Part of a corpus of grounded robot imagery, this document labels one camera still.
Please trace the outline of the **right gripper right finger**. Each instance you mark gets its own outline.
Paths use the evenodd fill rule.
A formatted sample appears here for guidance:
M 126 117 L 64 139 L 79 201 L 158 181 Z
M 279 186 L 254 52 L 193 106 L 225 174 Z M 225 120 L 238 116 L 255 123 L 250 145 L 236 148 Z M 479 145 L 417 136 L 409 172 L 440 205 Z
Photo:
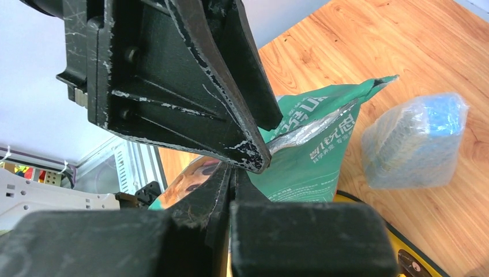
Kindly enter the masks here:
M 361 203 L 268 200 L 237 170 L 230 205 L 233 276 L 396 276 L 384 220 Z

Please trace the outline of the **green pet food bag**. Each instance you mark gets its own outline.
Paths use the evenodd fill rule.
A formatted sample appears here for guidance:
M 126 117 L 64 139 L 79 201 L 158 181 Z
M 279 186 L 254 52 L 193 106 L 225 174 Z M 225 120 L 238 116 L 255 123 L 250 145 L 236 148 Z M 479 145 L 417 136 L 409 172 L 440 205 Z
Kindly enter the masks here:
M 249 173 L 250 181 L 275 202 L 332 201 L 361 105 L 396 80 L 371 78 L 278 96 L 283 118 L 261 136 L 279 148 L 263 173 Z

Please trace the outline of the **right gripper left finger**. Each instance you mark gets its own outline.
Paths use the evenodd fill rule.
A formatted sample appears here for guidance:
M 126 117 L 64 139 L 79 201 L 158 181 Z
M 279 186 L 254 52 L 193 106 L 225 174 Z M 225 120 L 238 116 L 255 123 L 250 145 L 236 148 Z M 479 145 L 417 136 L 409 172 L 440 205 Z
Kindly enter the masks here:
M 225 276 L 232 169 L 166 210 L 1 170 L 2 276 Z

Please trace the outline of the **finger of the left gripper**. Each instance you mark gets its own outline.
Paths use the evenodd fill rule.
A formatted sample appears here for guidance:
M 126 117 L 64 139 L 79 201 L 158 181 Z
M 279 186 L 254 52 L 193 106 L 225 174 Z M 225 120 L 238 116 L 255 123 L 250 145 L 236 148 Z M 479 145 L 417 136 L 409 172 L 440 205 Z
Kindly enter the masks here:
M 58 79 L 121 138 L 261 173 L 271 154 L 213 39 L 202 1 L 62 1 Z
M 260 60 L 242 1 L 201 2 L 219 52 L 258 127 L 270 131 L 283 118 Z

